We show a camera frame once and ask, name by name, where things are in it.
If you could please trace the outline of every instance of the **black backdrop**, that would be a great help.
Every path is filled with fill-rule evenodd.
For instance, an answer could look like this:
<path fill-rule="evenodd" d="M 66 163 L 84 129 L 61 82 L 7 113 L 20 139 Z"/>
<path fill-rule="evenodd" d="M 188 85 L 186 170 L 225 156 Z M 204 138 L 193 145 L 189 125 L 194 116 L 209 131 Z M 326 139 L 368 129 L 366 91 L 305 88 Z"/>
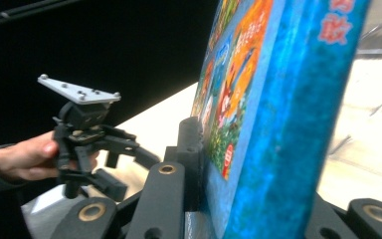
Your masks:
<path fill-rule="evenodd" d="M 55 126 L 52 117 L 67 100 L 37 83 L 43 73 L 120 92 L 106 119 L 112 125 L 195 83 L 216 6 L 84 0 L 0 25 L 0 144 Z"/>

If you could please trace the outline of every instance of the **hand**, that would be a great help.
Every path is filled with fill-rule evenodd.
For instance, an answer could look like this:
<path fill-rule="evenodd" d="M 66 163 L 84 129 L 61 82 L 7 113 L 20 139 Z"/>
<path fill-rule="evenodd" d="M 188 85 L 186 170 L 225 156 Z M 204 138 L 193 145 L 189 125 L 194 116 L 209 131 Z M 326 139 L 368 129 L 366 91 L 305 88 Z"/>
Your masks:
<path fill-rule="evenodd" d="M 0 148 L 0 177 L 7 181 L 41 180 L 57 177 L 53 158 L 58 154 L 58 144 L 52 140 L 53 132 Z M 97 165 L 98 152 L 90 158 L 92 167 Z"/>

